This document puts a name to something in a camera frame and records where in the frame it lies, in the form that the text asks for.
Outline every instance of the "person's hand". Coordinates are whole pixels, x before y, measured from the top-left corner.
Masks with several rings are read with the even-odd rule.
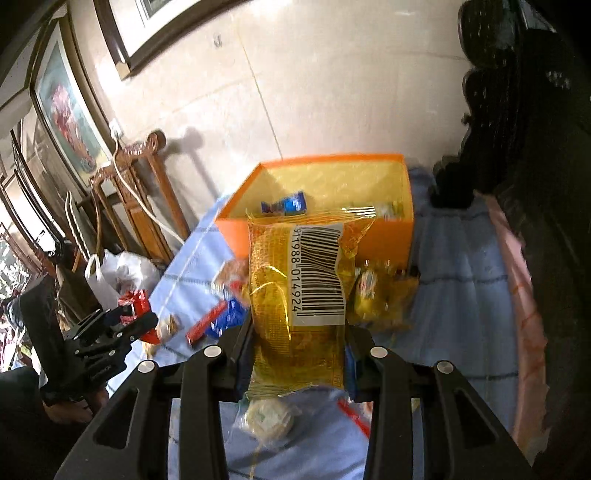
[[[104,407],[109,400],[109,393],[103,389],[88,397],[90,406],[95,411]],[[70,424],[70,423],[88,423],[92,420],[92,410],[87,401],[79,402],[61,402],[48,407],[43,404],[43,408],[47,416],[55,423]]]

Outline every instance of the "white plastic bag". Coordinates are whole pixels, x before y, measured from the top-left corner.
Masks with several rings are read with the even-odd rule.
[[[91,273],[94,264],[96,270]],[[97,255],[90,257],[84,276],[105,310],[116,308],[119,298],[128,291],[145,290],[150,295],[160,279],[158,269],[148,258],[130,252],[113,255],[108,250],[102,265]]]
[[[113,255],[105,250],[102,273],[120,295],[135,290],[145,290],[150,295],[160,280],[158,269],[148,258],[131,252]]]
[[[94,273],[91,273],[92,265],[96,265]],[[117,307],[119,300],[119,293],[107,281],[103,275],[102,267],[100,266],[100,259],[98,255],[91,255],[88,260],[88,265],[84,271],[84,277],[88,282],[92,293],[95,294],[100,306],[105,310],[114,309]]]

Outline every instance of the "electrical cord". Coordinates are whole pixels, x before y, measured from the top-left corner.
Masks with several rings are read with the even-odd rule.
[[[156,218],[156,216],[150,212],[150,210],[146,207],[146,205],[144,205],[144,202],[139,198],[139,195],[136,193],[136,191],[131,188],[129,186],[129,184],[124,180],[123,175],[121,174],[121,172],[119,171],[119,168],[117,167],[117,162],[115,161],[115,156],[117,155],[117,152],[119,151],[119,137],[117,135],[114,135],[113,132],[111,132],[111,136],[113,137],[113,140],[115,140],[115,152],[113,153],[113,165],[115,166],[115,171],[117,172],[117,176],[119,177],[121,183],[123,185],[125,185],[125,188],[127,188],[130,192],[130,194],[133,195],[133,197],[135,198],[135,200],[137,200],[137,202],[139,203],[139,206],[142,207],[142,210],[146,213],[146,215],[148,215],[155,223],[158,224],[158,226],[163,229],[166,230],[170,235],[172,235],[181,245],[184,245],[184,240],[182,238],[180,238],[180,236],[178,236],[176,234],[176,232],[174,232],[169,226],[163,224],[160,220],[158,220]]]

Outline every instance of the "pink fabric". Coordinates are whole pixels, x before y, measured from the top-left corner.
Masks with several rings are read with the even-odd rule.
[[[542,318],[534,300],[530,272],[521,253],[521,242],[511,232],[496,199],[490,195],[485,195],[484,198],[492,224],[495,226],[513,299],[519,356],[519,387],[512,436],[521,451],[525,452],[530,441],[542,435],[545,398],[548,392],[544,356],[547,340],[544,336]]]

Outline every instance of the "red packaging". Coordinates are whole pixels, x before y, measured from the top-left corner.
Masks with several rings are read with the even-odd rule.
[[[119,306],[131,305],[134,311],[132,316],[121,316],[121,323],[123,325],[130,324],[137,318],[141,317],[144,313],[150,312],[152,310],[145,290],[127,292],[119,299],[118,304]],[[144,342],[151,343],[152,345],[158,345],[160,343],[160,339],[156,334],[156,329],[151,329],[149,332],[146,332],[140,337],[140,339]]]
[[[228,308],[226,300],[220,301],[214,308],[207,312],[195,325],[187,332],[187,341],[193,346],[204,334],[207,327],[211,325]]]

